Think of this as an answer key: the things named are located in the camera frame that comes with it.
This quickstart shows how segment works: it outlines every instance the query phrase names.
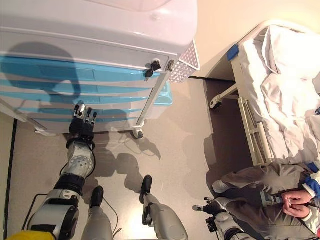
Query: bed frame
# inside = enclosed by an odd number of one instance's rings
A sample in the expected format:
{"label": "bed frame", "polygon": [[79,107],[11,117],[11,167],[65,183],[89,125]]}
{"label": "bed frame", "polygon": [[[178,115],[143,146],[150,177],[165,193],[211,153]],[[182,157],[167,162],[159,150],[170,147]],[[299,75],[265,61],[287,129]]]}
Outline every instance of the bed frame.
{"label": "bed frame", "polygon": [[[288,21],[274,19],[264,21],[261,24],[259,24],[257,27],[251,30],[246,36],[244,36],[238,42],[238,44],[244,43],[250,39],[255,39],[259,35],[259,33],[261,33],[261,31],[263,31],[270,25],[277,25],[300,33],[312,33],[310,29],[304,26]],[[273,161],[274,156],[272,155],[272,152],[270,150],[263,123],[257,122],[255,120],[255,116],[251,111],[249,101],[245,97],[243,97],[245,96],[243,91],[246,89],[245,78],[242,72],[242,67],[238,55],[233,57],[230,61],[236,83],[235,85],[228,88],[226,91],[215,96],[210,102],[210,108],[218,108],[222,104],[223,99],[237,99],[240,107],[245,135],[248,141],[253,165],[256,166],[271,163]],[[232,93],[234,93],[235,91],[238,91],[239,96],[232,95]]]}

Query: gray floor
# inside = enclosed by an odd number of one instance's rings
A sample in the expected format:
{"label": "gray floor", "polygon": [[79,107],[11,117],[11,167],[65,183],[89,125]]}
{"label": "gray floor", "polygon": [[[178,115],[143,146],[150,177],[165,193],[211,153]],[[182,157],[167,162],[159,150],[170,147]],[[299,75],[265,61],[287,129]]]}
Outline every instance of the gray floor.
{"label": "gray floor", "polygon": [[[208,108],[208,101],[231,84],[199,79],[172,83],[173,105],[159,119],[146,121],[143,139],[135,140],[130,133],[97,134],[96,170],[84,187],[74,239],[81,239],[90,194],[97,185],[103,186],[118,213],[122,231],[115,239],[156,239],[153,228],[141,224],[138,192],[147,174],[153,177],[151,193],[176,211],[190,240],[216,239],[206,226],[209,216],[192,211],[191,206],[204,204],[203,197],[211,195],[209,186],[223,174],[252,164],[237,101],[225,100],[216,111]],[[63,135],[44,137],[35,134],[31,125],[18,123],[9,236],[21,229],[34,195],[47,193],[58,180],[67,160],[65,145]],[[39,197],[35,208],[43,199]],[[107,204],[102,207],[114,228],[115,214]]]}

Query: beige wall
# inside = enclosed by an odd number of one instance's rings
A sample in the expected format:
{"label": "beige wall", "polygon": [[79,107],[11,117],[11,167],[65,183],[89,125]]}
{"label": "beige wall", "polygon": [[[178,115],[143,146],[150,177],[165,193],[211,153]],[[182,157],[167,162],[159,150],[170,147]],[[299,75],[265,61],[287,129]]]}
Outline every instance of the beige wall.
{"label": "beige wall", "polygon": [[3,234],[8,167],[14,119],[0,112],[0,239]]}
{"label": "beige wall", "polygon": [[222,57],[246,33],[269,19],[292,21],[320,33],[320,0],[198,0],[195,40],[201,70],[193,75],[233,80],[231,65]]}

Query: clasped hands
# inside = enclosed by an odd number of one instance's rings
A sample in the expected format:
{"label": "clasped hands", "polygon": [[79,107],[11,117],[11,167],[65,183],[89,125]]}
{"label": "clasped hands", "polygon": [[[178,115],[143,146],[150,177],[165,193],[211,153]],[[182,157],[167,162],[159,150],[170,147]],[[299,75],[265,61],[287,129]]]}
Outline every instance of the clasped hands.
{"label": "clasped hands", "polygon": [[312,199],[312,196],[307,190],[288,191],[282,194],[283,207],[285,214],[295,218],[305,218],[309,215],[310,209],[303,204],[307,204]]}

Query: bed wheel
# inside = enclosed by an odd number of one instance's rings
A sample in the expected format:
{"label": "bed wheel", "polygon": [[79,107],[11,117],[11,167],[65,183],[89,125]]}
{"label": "bed wheel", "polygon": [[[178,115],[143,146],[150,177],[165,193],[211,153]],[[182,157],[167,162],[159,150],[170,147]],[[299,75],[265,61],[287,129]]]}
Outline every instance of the bed wheel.
{"label": "bed wheel", "polygon": [[222,100],[219,98],[219,96],[214,97],[210,102],[210,108],[211,109],[217,109],[222,105]]}

